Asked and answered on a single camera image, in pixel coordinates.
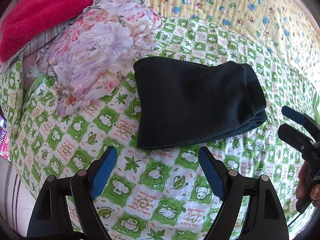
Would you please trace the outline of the person's right hand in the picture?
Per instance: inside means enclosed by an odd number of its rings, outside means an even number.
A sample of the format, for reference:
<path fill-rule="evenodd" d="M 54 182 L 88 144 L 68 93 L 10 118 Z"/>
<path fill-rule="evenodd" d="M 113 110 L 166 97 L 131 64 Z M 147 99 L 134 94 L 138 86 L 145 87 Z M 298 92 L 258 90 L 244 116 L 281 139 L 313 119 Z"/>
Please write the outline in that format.
<path fill-rule="evenodd" d="M 302 168 L 300 169 L 300 172 L 298 174 L 298 186 L 296 188 L 296 199 L 300 199 L 304 196 L 305 194 L 305 181 L 306 181 L 306 176 L 308 172 L 308 163 L 305 161 Z M 319 207 L 319 202 L 320 202 L 320 185 L 317 184 L 313 189 L 312 192 L 310 193 L 310 198 L 313 200 L 312 204 L 315 208 Z"/>

